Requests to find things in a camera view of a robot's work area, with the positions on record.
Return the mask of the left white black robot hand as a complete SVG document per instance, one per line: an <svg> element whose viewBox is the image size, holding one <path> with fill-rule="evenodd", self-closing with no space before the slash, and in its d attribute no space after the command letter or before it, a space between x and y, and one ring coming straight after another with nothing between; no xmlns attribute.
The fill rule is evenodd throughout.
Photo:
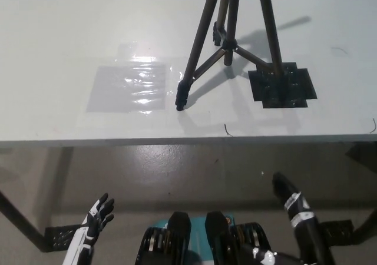
<svg viewBox="0 0 377 265"><path fill-rule="evenodd" d="M75 231L62 265L89 265L94 257L94 246L105 226L114 218L114 199L104 193L90 208Z"/></svg>

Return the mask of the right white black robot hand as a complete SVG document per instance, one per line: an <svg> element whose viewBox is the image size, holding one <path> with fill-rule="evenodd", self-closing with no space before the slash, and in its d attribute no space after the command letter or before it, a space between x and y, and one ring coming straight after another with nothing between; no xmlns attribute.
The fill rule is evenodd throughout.
<svg viewBox="0 0 377 265"><path fill-rule="evenodd" d="M335 264L318 218L302 192L282 173L273 175L272 184L288 215L299 257L259 246L251 249L252 264Z"/></svg>

